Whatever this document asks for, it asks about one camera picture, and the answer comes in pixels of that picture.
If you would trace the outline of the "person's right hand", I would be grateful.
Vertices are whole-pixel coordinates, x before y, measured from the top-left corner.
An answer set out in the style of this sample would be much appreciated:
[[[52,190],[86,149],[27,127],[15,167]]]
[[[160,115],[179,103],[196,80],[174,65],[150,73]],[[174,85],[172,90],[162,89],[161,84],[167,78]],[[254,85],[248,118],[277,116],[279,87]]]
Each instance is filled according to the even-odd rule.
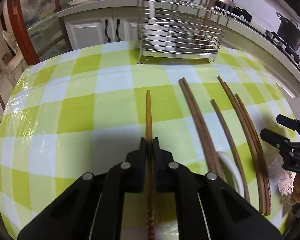
[[[293,181],[293,192],[290,198],[292,204],[300,202],[300,174],[297,173]]]

